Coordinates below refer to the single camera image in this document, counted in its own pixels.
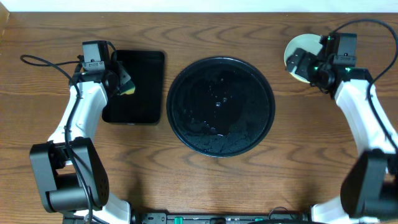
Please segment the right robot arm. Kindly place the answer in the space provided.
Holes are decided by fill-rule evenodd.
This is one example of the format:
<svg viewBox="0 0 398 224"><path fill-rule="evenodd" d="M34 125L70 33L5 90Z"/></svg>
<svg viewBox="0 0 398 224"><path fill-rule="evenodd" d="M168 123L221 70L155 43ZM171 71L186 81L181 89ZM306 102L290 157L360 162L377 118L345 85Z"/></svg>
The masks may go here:
<svg viewBox="0 0 398 224"><path fill-rule="evenodd" d="M342 110L358 150L358 160L339 196L311 208L317 223L378 223L397 219L397 132L387 118L367 69L350 53L321 55L321 47L288 46L287 71L301 82L326 90Z"/></svg>

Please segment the green yellow sponge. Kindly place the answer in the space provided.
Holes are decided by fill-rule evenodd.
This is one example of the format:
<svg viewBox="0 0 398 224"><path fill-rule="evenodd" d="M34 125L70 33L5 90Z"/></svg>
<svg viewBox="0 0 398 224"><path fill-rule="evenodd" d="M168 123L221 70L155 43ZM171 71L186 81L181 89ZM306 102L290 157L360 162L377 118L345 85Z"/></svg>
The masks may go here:
<svg viewBox="0 0 398 224"><path fill-rule="evenodd" d="M119 89L120 95L131 95L134 94L135 90L135 85L124 85Z"/></svg>

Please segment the yellow plate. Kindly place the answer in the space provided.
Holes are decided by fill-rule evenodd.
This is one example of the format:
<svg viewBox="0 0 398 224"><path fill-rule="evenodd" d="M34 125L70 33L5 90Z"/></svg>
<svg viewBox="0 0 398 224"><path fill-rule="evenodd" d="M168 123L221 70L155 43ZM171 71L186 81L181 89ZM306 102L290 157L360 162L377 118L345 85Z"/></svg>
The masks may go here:
<svg viewBox="0 0 398 224"><path fill-rule="evenodd" d="M295 73L290 73L290 75L302 83L310 83L306 78L303 78Z"/></svg>

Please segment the light blue plate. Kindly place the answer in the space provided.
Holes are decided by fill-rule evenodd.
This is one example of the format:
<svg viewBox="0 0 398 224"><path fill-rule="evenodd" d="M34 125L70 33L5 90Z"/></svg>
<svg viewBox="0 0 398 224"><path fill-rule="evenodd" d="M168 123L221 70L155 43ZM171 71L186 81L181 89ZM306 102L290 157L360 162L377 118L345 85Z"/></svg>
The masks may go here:
<svg viewBox="0 0 398 224"><path fill-rule="evenodd" d="M285 48L285 67L288 67L287 60L291 55L294 54L297 48L304 49L307 52L317 55L322 49L322 44L320 43L320 40L321 36L316 34L302 34L294 37Z"/></svg>

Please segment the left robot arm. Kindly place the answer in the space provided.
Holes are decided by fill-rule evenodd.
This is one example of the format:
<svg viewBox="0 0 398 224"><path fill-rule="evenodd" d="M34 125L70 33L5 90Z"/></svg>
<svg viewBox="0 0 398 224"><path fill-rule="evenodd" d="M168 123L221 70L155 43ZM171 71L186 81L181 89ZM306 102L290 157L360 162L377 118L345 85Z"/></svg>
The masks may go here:
<svg viewBox="0 0 398 224"><path fill-rule="evenodd" d="M70 97L60 123L45 143L30 149L30 163L46 212L65 223L133 223L131 204L111 193L94 146L109 96L119 93L118 61L106 44L83 55L68 78Z"/></svg>

